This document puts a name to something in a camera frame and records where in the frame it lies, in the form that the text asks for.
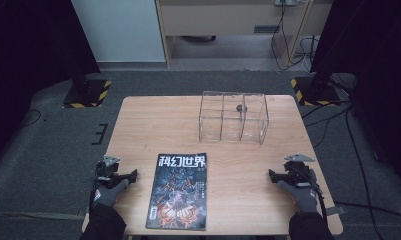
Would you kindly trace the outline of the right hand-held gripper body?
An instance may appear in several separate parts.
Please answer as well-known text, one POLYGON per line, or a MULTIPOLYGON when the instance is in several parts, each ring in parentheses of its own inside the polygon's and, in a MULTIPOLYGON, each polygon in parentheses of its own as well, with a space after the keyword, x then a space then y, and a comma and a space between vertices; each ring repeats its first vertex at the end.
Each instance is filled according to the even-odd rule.
POLYGON ((294 187, 311 187, 317 189, 319 185, 312 177, 311 169, 306 162, 313 162, 314 158, 302 155, 300 153, 285 156, 286 163, 284 169, 287 176, 284 181, 294 187))

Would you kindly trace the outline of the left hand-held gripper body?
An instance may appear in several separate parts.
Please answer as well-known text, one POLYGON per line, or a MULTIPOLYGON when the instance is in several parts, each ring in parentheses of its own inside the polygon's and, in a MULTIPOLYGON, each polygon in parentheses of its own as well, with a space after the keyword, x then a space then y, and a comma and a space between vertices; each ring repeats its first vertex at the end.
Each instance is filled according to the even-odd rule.
POLYGON ((123 178, 117 173, 120 159, 104 155, 95 167, 95 186, 111 189, 117 186, 123 178))

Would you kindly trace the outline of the dark illustrated magazine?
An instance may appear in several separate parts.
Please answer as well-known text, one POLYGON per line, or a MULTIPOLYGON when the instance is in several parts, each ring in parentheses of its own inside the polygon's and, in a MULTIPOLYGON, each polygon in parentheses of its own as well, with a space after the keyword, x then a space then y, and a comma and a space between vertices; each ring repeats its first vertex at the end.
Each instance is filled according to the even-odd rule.
POLYGON ((147 229, 206 229, 207 154, 159 154, 147 229))

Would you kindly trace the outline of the clear acrylic organizer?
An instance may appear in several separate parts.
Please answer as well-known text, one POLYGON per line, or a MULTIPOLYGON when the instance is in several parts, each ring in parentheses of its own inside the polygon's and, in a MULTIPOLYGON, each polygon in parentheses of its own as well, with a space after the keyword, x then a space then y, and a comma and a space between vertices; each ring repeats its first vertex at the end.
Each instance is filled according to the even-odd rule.
POLYGON ((269 114, 262 93, 204 91, 199 109, 200 141, 264 143, 269 114))

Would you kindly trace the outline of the person's left hand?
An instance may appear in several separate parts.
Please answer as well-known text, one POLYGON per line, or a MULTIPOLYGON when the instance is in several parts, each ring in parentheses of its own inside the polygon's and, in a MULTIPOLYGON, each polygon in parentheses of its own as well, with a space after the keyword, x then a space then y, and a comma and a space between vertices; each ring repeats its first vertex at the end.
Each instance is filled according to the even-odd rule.
POLYGON ((116 185, 113 188, 106 188, 104 186, 100 186, 94 192, 93 199, 93 207, 96 207, 98 204, 102 204, 108 207, 114 207, 118 195, 127 187, 128 185, 124 182, 116 185))

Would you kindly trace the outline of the person's right hand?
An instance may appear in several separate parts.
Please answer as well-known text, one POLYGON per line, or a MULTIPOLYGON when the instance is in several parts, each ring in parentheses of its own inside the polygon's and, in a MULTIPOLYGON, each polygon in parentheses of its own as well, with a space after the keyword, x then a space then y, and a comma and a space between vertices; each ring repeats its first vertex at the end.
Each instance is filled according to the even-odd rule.
POLYGON ((317 196, 311 187, 294 187, 283 180, 277 185, 292 197, 300 213, 317 213, 317 196))

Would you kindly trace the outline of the grey tape strip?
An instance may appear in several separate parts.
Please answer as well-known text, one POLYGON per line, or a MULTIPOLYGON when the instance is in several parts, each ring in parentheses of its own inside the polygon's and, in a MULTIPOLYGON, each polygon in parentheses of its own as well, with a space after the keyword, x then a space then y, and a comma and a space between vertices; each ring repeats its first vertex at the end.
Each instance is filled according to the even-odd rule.
POLYGON ((326 215, 331 216, 331 215, 343 215, 347 212, 346 208, 344 206, 333 206, 330 208, 326 209, 326 215))

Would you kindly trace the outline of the black stand with striped base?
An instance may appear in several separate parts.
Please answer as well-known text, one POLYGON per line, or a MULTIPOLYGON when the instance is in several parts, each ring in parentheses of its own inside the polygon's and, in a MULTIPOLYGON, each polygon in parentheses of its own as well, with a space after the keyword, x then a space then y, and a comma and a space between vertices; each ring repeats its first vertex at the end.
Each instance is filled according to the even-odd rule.
POLYGON ((99 107, 111 85, 110 80, 87 79, 79 70, 70 71, 72 86, 63 100, 64 108, 99 107))
POLYGON ((321 57, 316 56, 312 64, 312 76, 295 77, 291 80, 295 96, 302 106, 337 105, 340 98, 329 85, 330 76, 336 65, 338 50, 333 45, 321 57))

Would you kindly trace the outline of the black curtain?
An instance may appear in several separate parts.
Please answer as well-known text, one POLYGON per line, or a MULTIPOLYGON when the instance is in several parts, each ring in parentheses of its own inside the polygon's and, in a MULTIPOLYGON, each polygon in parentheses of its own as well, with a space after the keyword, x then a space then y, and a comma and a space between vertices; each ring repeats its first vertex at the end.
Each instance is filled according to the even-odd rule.
POLYGON ((363 126, 401 178, 401 0, 334 0, 315 57, 333 45, 332 74, 357 79, 352 97, 363 126))
POLYGON ((85 74, 99 70, 72 0, 0 0, 0 155, 39 90, 69 78, 45 22, 85 74))

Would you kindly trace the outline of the white panel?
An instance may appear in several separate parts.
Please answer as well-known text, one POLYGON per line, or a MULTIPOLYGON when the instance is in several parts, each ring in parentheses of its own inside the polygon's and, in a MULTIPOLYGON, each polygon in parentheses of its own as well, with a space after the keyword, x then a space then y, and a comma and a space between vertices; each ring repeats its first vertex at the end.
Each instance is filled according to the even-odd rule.
POLYGON ((164 62, 155 0, 71 0, 98 62, 164 62))

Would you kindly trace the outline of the light wooden desk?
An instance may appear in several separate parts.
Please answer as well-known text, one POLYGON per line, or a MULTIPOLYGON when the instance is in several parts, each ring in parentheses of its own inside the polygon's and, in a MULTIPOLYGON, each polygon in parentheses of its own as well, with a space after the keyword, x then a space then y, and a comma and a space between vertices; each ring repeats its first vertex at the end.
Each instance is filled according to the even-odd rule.
POLYGON ((155 0, 167 61, 176 37, 272 34, 285 66, 294 64, 303 37, 322 33, 333 1, 284 7, 275 0, 155 0))

